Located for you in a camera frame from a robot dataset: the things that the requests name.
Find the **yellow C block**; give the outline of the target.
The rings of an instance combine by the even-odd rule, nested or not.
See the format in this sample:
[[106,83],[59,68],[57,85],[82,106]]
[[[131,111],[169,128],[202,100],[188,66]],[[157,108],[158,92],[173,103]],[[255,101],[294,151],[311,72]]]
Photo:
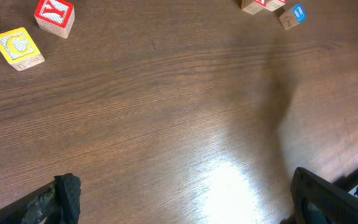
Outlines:
[[24,27],[0,34],[0,52],[9,65],[23,71],[45,61]]

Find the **red I block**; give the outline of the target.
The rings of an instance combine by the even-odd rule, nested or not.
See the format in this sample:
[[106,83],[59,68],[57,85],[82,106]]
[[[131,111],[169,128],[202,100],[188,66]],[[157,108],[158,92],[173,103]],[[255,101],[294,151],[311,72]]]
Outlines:
[[263,10],[266,6],[266,0],[242,0],[241,9],[251,15]]

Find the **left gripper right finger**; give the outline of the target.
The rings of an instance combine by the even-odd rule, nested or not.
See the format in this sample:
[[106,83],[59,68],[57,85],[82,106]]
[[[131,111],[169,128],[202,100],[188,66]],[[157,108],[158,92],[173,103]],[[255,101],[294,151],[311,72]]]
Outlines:
[[290,187],[294,211],[280,224],[358,223],[358,198],[349,194],[357,172],[331,183],[303,167],[296,168]]

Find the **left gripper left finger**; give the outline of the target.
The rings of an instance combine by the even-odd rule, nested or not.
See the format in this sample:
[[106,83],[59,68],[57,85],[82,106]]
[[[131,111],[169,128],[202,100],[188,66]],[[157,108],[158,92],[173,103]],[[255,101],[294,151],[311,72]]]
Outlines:
[[80,217],[80,178],[67,173],[0,209],[0,224],[67,223]]

